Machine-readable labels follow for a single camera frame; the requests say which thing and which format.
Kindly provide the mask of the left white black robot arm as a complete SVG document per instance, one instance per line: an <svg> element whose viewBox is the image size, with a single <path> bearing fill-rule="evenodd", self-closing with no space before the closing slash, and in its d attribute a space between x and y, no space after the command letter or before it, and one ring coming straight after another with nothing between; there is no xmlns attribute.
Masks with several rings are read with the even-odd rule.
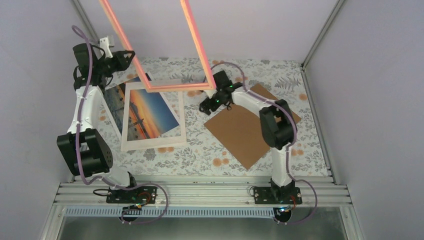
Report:
<svg viewBox="0 0 424 240"><path fill-rule="evenodd" d="M133 50L110 52L108 47L81 43L73 47L77 66L73 70L76 105L66 134L59 135L56 144L73 176L85 184L104 181L119 196L131 203L139 197L133 175L113 166L113 154L102 138L97 125L104 100L107 78L127 70L135 57Z"/></svg>

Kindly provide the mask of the white photo mat board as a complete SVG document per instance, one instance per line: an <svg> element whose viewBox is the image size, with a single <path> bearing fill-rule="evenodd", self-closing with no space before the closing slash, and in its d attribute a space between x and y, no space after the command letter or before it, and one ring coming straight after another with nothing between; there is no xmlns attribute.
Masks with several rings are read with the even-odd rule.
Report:
<svg viewBox="0 0 424 240"><path fill-rule="evenodd" d="M182 92L157 92L164 98L168 107L173 111L174 116L179 122L179 127L170 130L158 138L144 139L144 140L127 140L128 124L129 124L129 101L130 90L144 89L141 82L127 83L125 86L125 100L123 111L123 125L121 133L121 146L120 150L123 152L133 150L144 150L154 148L167 148L167 147L180 147L187 143L186 135L186 122L184 113L184 102Z"/></svg>

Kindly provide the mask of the sunset photo print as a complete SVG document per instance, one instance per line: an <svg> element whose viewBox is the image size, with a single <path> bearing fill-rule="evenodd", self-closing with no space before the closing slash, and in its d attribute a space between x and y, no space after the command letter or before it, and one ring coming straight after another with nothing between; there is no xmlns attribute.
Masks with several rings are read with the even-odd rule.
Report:
<svg viewBox="0 0 424 240"><path fill-rule="evenodd" d="M129 91L127 140L155 139L179 127L174 112L158 92Z"/></svg>

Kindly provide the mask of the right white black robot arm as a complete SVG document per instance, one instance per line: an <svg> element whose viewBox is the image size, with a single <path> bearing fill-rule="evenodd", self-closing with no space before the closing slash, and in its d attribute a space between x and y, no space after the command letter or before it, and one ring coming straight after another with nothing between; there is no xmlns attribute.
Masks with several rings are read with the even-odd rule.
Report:
<svg viewBox="0 0 424 240"><path fill-rule="evenodd" d="M270 195L274 202L284 203L295 195L295 181L288 175L290 147L297 127L288 103L257 92L260 86L247 89L233 83L225 71L214 74L216 92L199 105L199 111L210 115L220 111L204 126L237 159L249 168L270 149L272 174Z"/></svg>

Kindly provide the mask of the pink wooden picture frame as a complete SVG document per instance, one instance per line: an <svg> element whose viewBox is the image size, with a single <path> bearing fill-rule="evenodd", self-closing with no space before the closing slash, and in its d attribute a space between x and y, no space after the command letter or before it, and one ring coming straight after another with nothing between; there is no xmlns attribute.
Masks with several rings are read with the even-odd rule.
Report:
<svg viewBox="0 0 424 240"><path fill-rule="evenodd" d="M188 0L101 0L101 7L126 50L135 51L133 64L146 90L173 92L216 89L211 66ZM195 57L205 78L202 82L149 81L141 58Z"/></svg>

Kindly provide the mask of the brown cardboard backing board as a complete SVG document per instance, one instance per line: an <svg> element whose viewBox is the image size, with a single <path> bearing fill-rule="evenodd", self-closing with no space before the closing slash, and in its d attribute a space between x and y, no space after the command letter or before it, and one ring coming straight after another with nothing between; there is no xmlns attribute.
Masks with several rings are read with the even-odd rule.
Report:
<svg viewBox="0 0 424 240"><path fill-rule="evenodd" d="M261 84L244 90L241 83L218 90L231 93L232 103L204 126L245 168L250 169L268 151L285 150L297 136L301 118L284 99Z"/></svg>

